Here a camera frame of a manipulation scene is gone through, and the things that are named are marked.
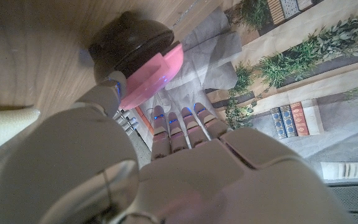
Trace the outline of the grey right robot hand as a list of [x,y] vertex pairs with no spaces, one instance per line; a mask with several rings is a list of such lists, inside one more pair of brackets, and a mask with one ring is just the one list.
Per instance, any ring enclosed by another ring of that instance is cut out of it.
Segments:
[[131,135],[139,125],[135,117],[130,117],[129,110],[117,110],[113,119],[121,125],[128,136]]

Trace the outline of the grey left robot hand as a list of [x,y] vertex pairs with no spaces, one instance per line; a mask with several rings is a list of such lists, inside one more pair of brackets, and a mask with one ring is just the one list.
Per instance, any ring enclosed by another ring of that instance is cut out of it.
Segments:
[[157,157],[138,165],[113,116],[126,79],[113,72],[42,122],[0,173],[0,223],[350,223],[294,151],[250,128],[232,130],[195,105],[190,149],[158,116]]

